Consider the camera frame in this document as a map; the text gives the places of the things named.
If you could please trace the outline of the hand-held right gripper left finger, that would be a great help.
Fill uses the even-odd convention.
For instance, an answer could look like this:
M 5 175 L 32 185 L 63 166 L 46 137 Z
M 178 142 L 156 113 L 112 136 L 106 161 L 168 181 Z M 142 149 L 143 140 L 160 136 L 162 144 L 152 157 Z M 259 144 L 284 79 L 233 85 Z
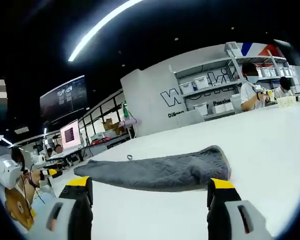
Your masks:
M 93 183 L 89 176 L 68 182 L 59 197 L 44 205 L 31 228 L 32 240 L 90 240 Z

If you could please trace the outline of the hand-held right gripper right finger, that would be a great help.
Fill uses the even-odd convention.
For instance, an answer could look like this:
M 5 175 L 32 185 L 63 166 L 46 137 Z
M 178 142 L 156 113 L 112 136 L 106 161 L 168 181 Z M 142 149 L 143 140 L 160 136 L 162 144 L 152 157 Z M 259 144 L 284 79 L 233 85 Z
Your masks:
M 242 200 L 227 180 L 211 178 L 207 188 L 209 240 L 272 240 L 265 217 Z

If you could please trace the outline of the person's left hand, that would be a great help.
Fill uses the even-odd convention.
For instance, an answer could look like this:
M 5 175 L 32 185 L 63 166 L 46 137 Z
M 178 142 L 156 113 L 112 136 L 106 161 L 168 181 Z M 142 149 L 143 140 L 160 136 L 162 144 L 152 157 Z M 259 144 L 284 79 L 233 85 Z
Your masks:
M 33 171 L 31 173 L 31 180 L 36 186 L 40 185 L 41 178 L 40 178 L 40 170 L 39 169 L 36 169 L 35 171 Z

